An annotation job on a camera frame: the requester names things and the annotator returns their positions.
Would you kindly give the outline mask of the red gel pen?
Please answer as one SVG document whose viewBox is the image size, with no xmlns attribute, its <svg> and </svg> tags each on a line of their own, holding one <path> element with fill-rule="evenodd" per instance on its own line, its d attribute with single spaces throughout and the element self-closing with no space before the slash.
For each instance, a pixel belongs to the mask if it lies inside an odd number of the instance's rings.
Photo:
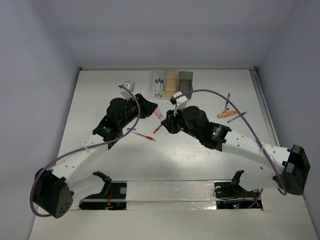
<svg viewBox="0 0 320 240">
<path fill-rule="evenodd" d="M 154 131 L 153 134 L 157 133 L 157 131 L 162 127 L 162 124 L 160 124 Z"/>
</svg>

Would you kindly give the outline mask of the pink highlighter marker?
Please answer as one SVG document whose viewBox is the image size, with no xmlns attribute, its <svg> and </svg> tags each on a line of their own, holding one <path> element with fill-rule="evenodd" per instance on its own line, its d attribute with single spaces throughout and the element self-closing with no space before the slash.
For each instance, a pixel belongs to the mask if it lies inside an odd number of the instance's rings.
<svg viewBox="0 0 320 240">
<path fill-rule="evenodd" d="M 153 113 L 160 121 L 163 121 L 165 119 L 164 115 L 162 114 L 159 108 L 156 108 Z"/>
</svg>

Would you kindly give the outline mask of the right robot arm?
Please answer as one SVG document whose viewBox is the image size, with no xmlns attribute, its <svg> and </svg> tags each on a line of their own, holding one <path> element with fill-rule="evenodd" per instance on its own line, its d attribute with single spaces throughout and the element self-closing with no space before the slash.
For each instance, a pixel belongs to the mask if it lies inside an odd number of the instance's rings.
<svg viewBox="0 0 320 240">
<path fill-rule="evenodd" d="M 299 145 L 287 148 L 258 144 L 228 126 L 210 122 L 197 106 L 168 110 L 161 124 L 170 134 L 184 132 L 208 149 L 260 164 L 262 168 L 256 172 L 238 170 L 234 174 L 230 190 L 235 196 L 255 189 L 281 189 L 296 196 L 304 193 L 311 166 L 304 148 Z"/>
</svg>

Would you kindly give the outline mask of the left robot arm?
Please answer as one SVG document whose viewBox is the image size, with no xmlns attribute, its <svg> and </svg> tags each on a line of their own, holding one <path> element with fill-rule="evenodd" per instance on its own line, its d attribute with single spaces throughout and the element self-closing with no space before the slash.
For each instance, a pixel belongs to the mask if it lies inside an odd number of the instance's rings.
<svg viewBox="0 0 320 240">
<path fill-rule="evenodd" d="M 99 170 L 87 172 L 88 167 L 126 136 L 123 129 L 127 125 L 137 125 L 157 108 L 158 104 L 140 93 L 112 99 L 106 115 L 81 148 L 60 156 L 35 174 L 29 196 L 32 212 L 58 219 L 69 210 L 83 209 L 83 200 L 110 200 L 116 193 L 112 179 Z"/>
</svg>

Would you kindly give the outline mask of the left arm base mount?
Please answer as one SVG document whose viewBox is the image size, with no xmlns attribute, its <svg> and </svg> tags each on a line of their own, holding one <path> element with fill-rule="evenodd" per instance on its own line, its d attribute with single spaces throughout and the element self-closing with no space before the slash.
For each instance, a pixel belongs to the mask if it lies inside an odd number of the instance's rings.
<svg viewBox="0 0 320 240">
<path fill-rule="evenodd" d="M 93 175 L 103 181 L 102 189 L 99 193 L 84 197 L 78 207 L 81 210 L 126 210 L 127 182 L 113 181 L 100 171 L 93 172 Z"/>
</svg>

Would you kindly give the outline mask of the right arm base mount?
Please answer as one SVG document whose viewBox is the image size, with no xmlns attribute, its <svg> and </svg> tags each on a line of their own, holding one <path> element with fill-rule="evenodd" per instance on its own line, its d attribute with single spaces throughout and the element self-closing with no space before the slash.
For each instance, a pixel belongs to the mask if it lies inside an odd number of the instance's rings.
<svg viewBox="0 0 320 240">
<path fill-rule="evenodd" d="M 230 181 L 214 183 L 213 196 L 218 210 L 263 209 L 260 191 L 247 191 L 239 185 L 244 172 L 238 170 Z"/>
</svg>

